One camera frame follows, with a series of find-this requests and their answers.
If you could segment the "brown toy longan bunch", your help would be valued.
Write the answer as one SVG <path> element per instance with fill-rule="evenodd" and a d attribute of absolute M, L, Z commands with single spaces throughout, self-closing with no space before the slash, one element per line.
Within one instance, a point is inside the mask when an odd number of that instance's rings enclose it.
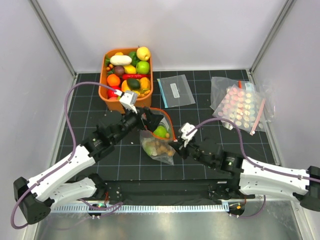
<path fill-rule="evenodd" d="M 145 145 L 147 146 L 154 146 L 157 151 L 157 156 L 168 156 L 172 157 L 175 154 L 175 150 L 168 145 L 166 141 L 159 141 L 159 140 L 152 140 L 148 141 Z"/>

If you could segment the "orange zipper clear bag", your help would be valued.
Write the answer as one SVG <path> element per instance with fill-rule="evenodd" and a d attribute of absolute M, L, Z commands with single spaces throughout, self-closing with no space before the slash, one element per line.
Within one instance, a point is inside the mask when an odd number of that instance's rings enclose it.
<path fill-rule="evenodd" d="M 166 130 L 168 132 L 167 138 L 157 137 L 153 134 L 153 132 L 151 132 L 149 130 L 140 130 L 139 131 L 140 145 L 143 148 L 143 146 L 145 146 L 145 144 L 147 142 L 155 141 L 155 140 L 159 140 L 161 142 L 167 142 L 167 144 L 169 145 L 169 142 L 176 139 L 171 118 L 164 110 L 161 110 L 159 108 L 150 108 L 150 109 L 154 114 L 163 115 L 163 119 L 160 122 L 159 126 L 164 126 L 166 128 Z M 174 158 L 173 158 L 174 155 L 173 156 L 149 156 L 149 157 L 153 160 L 156 160 L 156 161 L 168 164 L 168 165 L 172 165 L 172 166 L 174 165 Z"/>

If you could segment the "toy cauliflower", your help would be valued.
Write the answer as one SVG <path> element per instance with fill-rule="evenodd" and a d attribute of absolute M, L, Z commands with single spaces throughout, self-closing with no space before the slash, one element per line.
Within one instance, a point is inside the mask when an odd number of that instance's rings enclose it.
<path fill-rule="evenodd" d="M 157 156 L 157 150 L 154 146 L 150 146 L 150 145 L 144 145 L 143 146 L 144 151 L 146 152 L 146 154 L 150 157 L 155 157 Z"/>

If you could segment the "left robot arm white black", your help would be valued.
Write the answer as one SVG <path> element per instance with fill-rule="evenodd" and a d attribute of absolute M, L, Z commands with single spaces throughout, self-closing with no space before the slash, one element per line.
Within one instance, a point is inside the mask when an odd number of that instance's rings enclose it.
<path fill-rule="evenodd" d="M 73 200 L 104 198 L 107 186 L 96 173 L 78 182 L 67 181 L 104 159 L 133 129 L 153 132 L 163 117 L 148 107 L 128 110 L 125 114 L 107 112 L 97 123 L 96 130 L 73 147 L 68 156 L 30 179 L 19 177 L 13 182 L 16 204 L 10 217 L 11 226 L 19 228 L 15 224 L 16 210 L 21 210 L 27 225 L 33 225 L 47 217 L 53 208 Z"/>

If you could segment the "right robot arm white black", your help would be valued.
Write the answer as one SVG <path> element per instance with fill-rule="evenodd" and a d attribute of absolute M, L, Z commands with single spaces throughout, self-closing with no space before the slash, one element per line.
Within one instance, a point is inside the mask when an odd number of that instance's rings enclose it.
<path fill-rule="evenodd" d="M 249 199 L 256 195 L 273 196 L 299 202 L 300 206 L 320 210 L 320 169 L 292 169 L 245 158 L 241 153 L 226 151 L 210 140 L 169 145 L 183 159 L 192 158 L 217 177 L 209 185 L 208 195 L 214 201 Z"/>

